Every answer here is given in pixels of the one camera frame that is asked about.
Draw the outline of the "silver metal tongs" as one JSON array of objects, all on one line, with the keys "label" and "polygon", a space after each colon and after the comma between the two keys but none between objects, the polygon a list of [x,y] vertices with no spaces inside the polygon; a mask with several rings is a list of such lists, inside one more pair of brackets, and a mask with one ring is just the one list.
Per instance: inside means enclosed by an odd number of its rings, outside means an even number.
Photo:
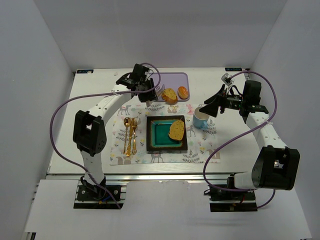
[{"label": "silver metal tongs", "polygon": [[165,90],[165,85],[163,84],[162,86],[157,86],[155,88],[155,95],[156,95],[156,98],[155,99],[152,99],[152,100],[148,100],[146,102],[146,106],[147,107],[150,107],[152,105],[153,102],[157,102],[159,100],[159,98],[161,97],[163,91]]}]

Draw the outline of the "crusty yellow bread slice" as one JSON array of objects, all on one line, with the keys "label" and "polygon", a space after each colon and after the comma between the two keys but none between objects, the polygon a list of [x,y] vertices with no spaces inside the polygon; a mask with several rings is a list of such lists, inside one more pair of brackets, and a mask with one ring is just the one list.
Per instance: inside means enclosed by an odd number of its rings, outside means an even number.
[{"label": "crusty yellow bread slice", "polygon": [[161,94],[161,98],[169,105],[174,105],[178,102],[177,94],[172,88],[165,88]]}]

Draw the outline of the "yellow herb bread slice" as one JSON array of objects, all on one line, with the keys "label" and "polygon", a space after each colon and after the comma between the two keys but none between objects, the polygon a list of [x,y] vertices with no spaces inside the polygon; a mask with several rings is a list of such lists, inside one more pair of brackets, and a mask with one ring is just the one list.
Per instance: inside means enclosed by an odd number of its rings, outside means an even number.
[{"label": "yellow herb bread slice", "polygon": [[175,141],[181,141],[185,134],[185,123],[182,120],[174,121],[170,128],[168,136]]}]

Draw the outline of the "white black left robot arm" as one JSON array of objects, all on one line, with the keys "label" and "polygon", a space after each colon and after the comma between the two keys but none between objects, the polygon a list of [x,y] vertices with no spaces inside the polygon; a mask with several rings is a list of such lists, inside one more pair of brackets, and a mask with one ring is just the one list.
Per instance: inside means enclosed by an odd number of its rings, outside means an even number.
[{"label": "white black left robot arm", "polygon": [[142,103],[158,99],[154,90],[145,92],[155,86],[153,79],[149,78],[149,72],[148,67],[135,64],[132,72],[115,82],[111,95],[105,96],[89,110],[80,110],[75,115],[72,138],[88,170],[81,178],[81,183],[94,196],[103,194],[98,185],[106,186],[101,152],[107,144],[107,122],[134,96],[138,96]]}]

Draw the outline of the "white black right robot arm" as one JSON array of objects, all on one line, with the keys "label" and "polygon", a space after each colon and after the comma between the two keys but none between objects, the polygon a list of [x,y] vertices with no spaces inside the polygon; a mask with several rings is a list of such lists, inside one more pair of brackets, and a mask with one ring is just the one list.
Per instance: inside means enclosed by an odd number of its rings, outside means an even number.
[{"label": "white black right robot arm", "polygon": [[254,135],[259,155],[251,171],[233,176],[234,189],[289,191],[295,184],[300,153],[297,149],[289,148],[278,136],[267,108],[260,104],[261,88],[260,82],[247,80],[242,94],[236,95],[222,85],[215,95],[204,101],[199,111],[217,117],[225,109],[237,110]]}]

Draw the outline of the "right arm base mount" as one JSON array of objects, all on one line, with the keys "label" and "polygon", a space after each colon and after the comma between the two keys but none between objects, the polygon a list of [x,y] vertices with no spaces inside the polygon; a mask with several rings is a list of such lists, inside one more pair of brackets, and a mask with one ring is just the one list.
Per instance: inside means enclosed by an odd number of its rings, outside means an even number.
[{"label": "right arm base mount", "polygon": [[203,194],[209,197],[209,206],[212,213],[258,211],[254,192],[225,191],[209,186]]}]

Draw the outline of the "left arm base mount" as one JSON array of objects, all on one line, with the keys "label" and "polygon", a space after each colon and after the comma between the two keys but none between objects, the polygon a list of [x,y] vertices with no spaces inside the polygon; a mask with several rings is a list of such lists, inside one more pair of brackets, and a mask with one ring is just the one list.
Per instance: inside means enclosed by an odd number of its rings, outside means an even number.
[{"label": "left arm base mount", "polygon": [[102,190],[100,195],[94,195],[93,192],[85,187],[80,181],[78,182],[76,194],[73,202],[74,209],[94,209],[94,210],[119,210],[123,207],[125,201],[125,186],[124,185],[106,185],[106,188],[115,198],[117,204],[108,192]]}]

